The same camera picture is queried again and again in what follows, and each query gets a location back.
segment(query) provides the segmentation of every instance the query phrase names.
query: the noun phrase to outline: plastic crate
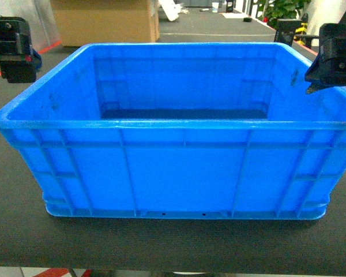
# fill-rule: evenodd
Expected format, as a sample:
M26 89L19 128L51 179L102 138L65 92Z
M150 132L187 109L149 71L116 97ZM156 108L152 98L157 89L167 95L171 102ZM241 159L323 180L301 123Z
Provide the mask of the plastic crate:
M317 219L346 169L346 88L276 43L90 44L0 110L56 216Z

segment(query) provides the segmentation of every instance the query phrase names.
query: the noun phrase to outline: black table surface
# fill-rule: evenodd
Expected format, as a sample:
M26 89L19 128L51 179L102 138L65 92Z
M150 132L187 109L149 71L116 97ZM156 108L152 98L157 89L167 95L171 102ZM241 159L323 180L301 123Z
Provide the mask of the black table surface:
M162 16L160 42L274 38L256 21L189 11L172 23ZM74 50L44 54L39 75ZM27 86L0 78L0 108ZM0 265L346 276L346 172L317 221L56 218L20 154L0 135Z

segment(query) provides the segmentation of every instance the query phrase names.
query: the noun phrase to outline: white object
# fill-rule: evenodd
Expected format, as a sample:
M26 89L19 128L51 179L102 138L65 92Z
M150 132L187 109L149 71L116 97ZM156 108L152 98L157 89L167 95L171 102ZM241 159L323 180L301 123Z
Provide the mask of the white object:
M173 0L159 0L159 4L161 4L169 21L174 21L179 17L178 8L176 4L174 4Z
M245 17L248 17L248 15L244 13L222 13L222 15L226 19L244 19Z
M177 13L180 13L180 11L182 10L182 6L180 4L176 4L175 9L177 10Z
M212 12L217 13L219 8L219 2L212 3Z

